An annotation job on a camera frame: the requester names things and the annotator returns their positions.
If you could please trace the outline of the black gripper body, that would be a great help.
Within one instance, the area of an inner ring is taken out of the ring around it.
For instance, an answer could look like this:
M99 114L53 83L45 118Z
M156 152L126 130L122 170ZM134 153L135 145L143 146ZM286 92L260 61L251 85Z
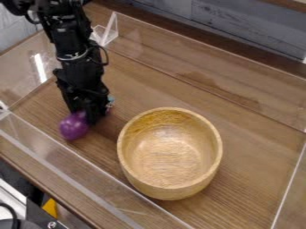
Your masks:
M107 103L108 87L101 78L108 62L99 53L57 58L61 67L52 73L65 103Z

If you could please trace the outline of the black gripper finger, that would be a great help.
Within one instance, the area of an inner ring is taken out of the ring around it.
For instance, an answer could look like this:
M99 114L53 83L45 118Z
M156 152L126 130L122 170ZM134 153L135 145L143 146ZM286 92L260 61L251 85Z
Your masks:
M100 117L108 111L108 97L85 98L84 100L85 120L89 124L96 124Z
M69 112L73 114L84 110L85 94L79 90L63 89L63 100L68 107Z

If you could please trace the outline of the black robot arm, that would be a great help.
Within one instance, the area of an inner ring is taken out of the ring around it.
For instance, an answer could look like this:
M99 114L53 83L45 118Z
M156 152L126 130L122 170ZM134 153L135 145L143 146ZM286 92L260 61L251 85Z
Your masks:
M57 88L71 113L84 112L88 124L107 113L108 87L101 78L107 60L105 49L91 39L92 27L83 8L83 0L0 0L15 15L40 24L55 45L61 67L52 70Z

